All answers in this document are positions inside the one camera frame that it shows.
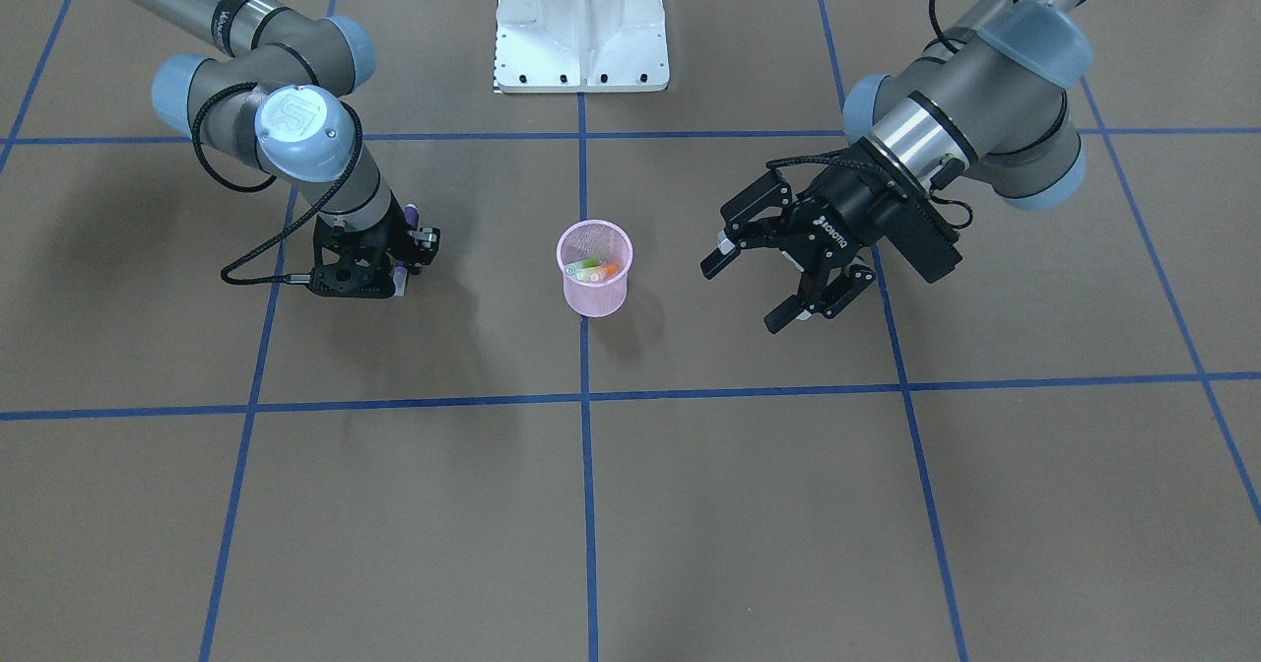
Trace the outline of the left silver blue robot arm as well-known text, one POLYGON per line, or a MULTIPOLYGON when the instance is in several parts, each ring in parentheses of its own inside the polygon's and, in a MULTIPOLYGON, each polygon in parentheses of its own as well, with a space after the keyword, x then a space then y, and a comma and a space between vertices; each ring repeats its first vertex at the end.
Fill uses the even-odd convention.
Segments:
POLYGON ((1071 13, 1087 0, 980 0, 899 74, 847 92, 846 146, 770 160, 721 207, 706 279, 749 248, 773 248, 799 272, 764 320, 778 333, 837 316, 875 281, 863 248, 886 240, 926 282, 958 267, 962 224, 941 216, 961 177, 987 183, 1023 212, 1071 198, 1084 182, 1084 141, 1068 93, 1095 52, 1071 13))

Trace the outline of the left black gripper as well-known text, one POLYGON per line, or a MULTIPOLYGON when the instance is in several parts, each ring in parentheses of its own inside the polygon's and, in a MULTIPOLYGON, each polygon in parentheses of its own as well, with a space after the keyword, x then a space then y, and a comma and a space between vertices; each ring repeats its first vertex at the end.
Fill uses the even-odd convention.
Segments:
POLYGON ((931 206, 914 182, 905 180, 874 142, 779 160, 779 166, 818 164, 823 171, 797 195, 781 171, 765 171, 720 207, 724 228, 719 247, 699 264, 707 280, 744 248, 774 247, 779 229, 791 236, 788 253, 803 271, 794 294, 764 316, 765 330, 779 333, 791 322, 816 313, 834 319, 875 284, 869 264, 850 264, 860 248, 892 242, 902 258, 927 282, 950 275, 962 261, 960 233, 931 206), (828 280, 834 270, 839 274, 828 280))

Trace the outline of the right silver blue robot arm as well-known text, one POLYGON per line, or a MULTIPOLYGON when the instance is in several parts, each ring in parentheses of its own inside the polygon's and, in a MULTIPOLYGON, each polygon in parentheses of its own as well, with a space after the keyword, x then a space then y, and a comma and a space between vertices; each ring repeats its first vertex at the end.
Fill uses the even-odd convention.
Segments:
POLYGON ((306 212, 227 264, 222 280, 243 285, 243 264, 311 224, 311 270, 274 275, 328 296, 388 298, 396 279, 438 255, 440 232, 396 198, 364 144, 346 97, 375 73, 375 45, 347 16, 311 19, 279 0, 129 0, 211 43, 217 59, 180 53, 153 79, 153 108, 188 137, 203 171, 235 192, 288 182, 306 212), (262 171, 246 187, 216 171, 206 150, 262 171))

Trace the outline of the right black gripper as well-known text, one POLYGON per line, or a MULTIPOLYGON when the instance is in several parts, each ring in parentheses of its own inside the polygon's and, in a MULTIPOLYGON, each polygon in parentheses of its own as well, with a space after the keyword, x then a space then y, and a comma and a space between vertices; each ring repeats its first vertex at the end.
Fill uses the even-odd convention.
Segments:
POLYGON ((392 206, 366 229, 351 231, 323 218, 315 222, 315 270, 333 275, 359 269, 417 275, 435 258, 435 229, 422 226, 415 206, 392 206))

